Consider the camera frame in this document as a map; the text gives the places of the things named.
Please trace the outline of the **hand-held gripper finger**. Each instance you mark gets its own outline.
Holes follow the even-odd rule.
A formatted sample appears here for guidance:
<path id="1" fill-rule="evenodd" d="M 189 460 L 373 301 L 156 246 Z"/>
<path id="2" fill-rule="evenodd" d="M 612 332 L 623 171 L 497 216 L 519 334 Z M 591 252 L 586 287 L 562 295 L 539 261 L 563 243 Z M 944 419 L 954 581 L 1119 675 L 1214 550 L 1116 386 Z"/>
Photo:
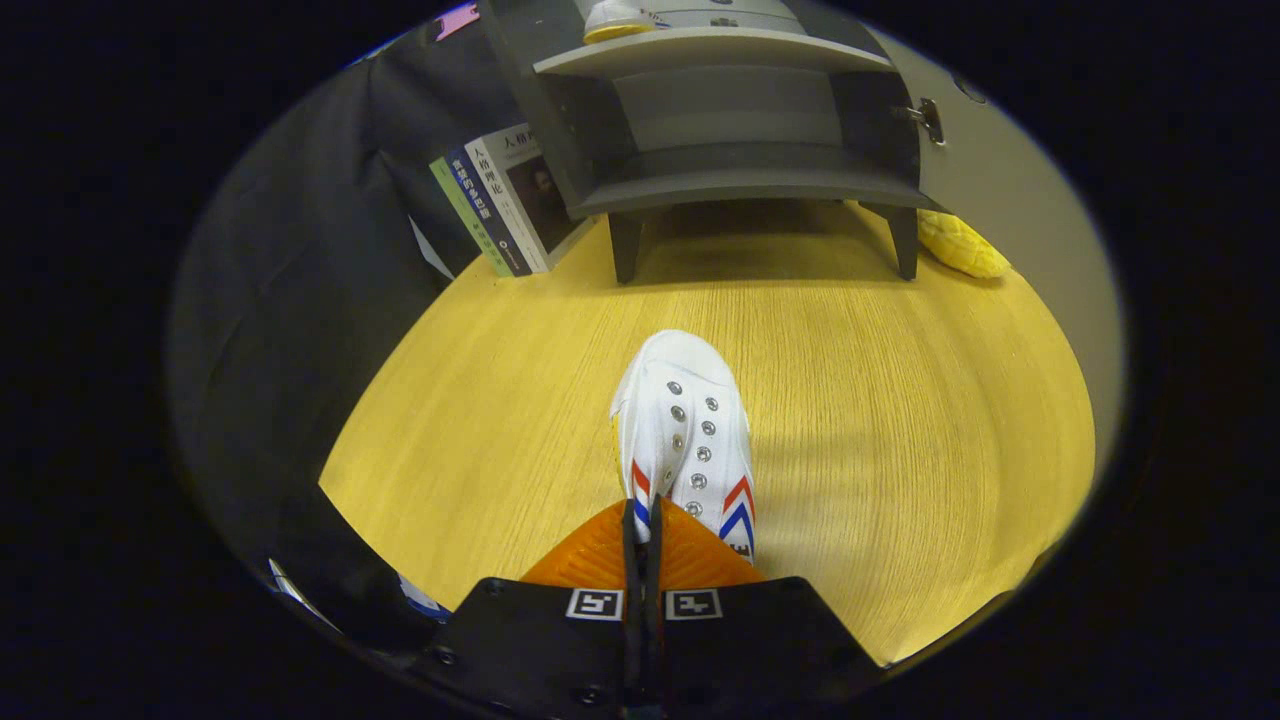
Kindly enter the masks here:
<path id="1" fill-rule="evenodd" d="M 886 678 L 803 577 L 662 589 L 664 512 L 649 514 L 643 715 L 832 716 Z"/>
<path id="2" fill-rule="evenodd" d="M 643 550 L 626 502 L 622 584 L 483 578 L 411 676 L 471 716 L 626 716 L 643 703 Z"/>

